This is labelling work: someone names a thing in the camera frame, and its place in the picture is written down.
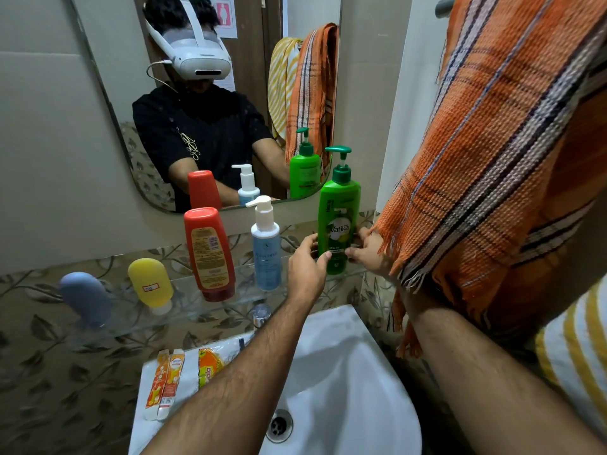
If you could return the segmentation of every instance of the green shampoo bottle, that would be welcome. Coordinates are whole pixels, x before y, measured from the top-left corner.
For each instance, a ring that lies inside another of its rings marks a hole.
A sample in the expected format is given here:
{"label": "green shampoo bottle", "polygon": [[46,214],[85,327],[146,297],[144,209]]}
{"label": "green shampoo bottle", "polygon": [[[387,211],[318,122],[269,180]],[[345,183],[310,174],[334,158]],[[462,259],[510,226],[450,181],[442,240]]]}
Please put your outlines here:
{"label": "green shampoo bottle", "polygon": [[321,189],[318,208],[318,255],[331,251],[327,274],[338,275],[345,271],[348,258],[345,249],[350,247],[356,231],[356,218],[360,205],[360,183],[351,179],[352,169],[345,158],[350,147],[337,145],[325,148],[339,153],[339,164],[333,168],[333,177]]}
{"label": "green shampoo bottle", "polygon": [[303,198],[313,194],[321,184],[321,157],[308,142],[308,128],[302,127],[297,132],[303,133],[304,141],[299,145],[299,155],[291,159],[289,180],[291,197]]}

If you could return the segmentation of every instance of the white pump cap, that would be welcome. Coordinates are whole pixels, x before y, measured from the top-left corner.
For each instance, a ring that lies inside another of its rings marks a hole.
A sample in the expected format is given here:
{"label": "white pump cap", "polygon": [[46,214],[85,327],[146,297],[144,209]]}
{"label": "white pump cap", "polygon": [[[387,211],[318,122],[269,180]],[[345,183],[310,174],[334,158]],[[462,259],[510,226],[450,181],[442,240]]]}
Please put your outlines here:
{"label": "white pump cap", "polygon": [[262,232],[269,232],[274,229],[274,207],[272,207],[272,198],[261,195],[247,203],[247,207],[255,207],[255,221],[257,229]]}
{"label": "white pump cap", "polygon": [[232,167],[240,169],[240,183],[242,184],[242,191],[244,193],[248,191],[254,193],[257,188],[255,186],[255,174],[253,173],[253,166],[250,164],[233,164]]}

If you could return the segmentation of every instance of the toothpaste tube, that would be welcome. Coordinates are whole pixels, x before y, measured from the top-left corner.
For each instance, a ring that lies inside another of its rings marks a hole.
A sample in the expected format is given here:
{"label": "toothpaste tube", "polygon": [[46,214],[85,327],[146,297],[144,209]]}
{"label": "toothpaste tube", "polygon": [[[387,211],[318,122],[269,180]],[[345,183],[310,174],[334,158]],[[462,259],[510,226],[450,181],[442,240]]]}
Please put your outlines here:
{"label": "toothpaste tube", "polygon": [[166,384],[164,385],[164,391],[162,398],[160,399],[160,406],[158,406],[158,420],[164,420],[169,416],[171,406],[175,404],[175,395],[177,394],[177,385],[179,384],[179,378],[181,377],[181,371],[183,370],[183,362],[186,359],[182,349],[175,349],[171,354],[171,362],[169,364],[169,373],[166,377]]}
{"label": "toothpaste tube", "polygon": [[164,349],[158,353],[158,357],[156,358],[158,366],[156,367],[154,382],[152,383],[152,389],[150,390],[148,401],[146,402],[146,408],[143,411],[143,418],[145,420],[153,421],[156,420],[158,416],[158,407],[164,391],[164,385],[166,384],[170,358],[171,354],[168,349]]}
{"label": "toothpaste tube", "polygon": [[198,350],[198,389],[205,386],[211,377],[224,368],[224,363],[208,348]]}

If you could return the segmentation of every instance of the yellow striped towel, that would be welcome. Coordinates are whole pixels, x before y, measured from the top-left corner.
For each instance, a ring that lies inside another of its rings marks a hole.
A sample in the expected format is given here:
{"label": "yellow striped towel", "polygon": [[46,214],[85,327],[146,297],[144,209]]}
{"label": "yellow striped towel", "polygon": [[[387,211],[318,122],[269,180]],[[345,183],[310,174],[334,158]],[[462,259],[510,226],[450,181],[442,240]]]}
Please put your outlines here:
{"label": "yellow striped towel", "polygon": [[268,109],[272,134],[281,147],[285,145],[286,115],[289,114],[301,47],[299,38],[283,38],[274,47],[269,64]]}
{"label": "yellow striped towel", "polygon": [[535,339],[542,371],[607,440],[607,277]]}

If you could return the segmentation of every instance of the black t-shirt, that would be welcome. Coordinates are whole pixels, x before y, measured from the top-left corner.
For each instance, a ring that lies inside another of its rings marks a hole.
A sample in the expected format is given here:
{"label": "black t-shirt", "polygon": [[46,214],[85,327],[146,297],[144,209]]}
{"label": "black t-shirt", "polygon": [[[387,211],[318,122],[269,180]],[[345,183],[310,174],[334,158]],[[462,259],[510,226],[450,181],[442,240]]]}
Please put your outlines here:
{"label": "black t-shirt", "polygon": [[[166,183],[169,166],[191,157],[200,170],[238,190],[240,169],[251,163],[254,142],[271,138],[263,116],[246,96],[212,85],[204,93],[176,93],[156,88],[133,103],[133,120],[141,143]],[[189,196],[177,185],[175,210],[190,209]]]}

